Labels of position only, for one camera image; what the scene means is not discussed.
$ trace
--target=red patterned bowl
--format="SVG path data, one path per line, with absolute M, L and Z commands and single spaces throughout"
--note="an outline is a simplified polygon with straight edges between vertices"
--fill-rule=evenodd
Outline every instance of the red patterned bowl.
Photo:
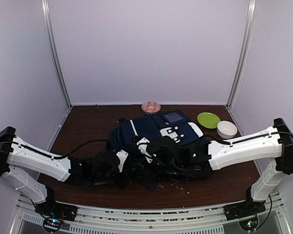
M 161 105 L 155 101 L 147 101 L 142 104 L 141 108 L 146 115 L 152 115 L 160 111 Z

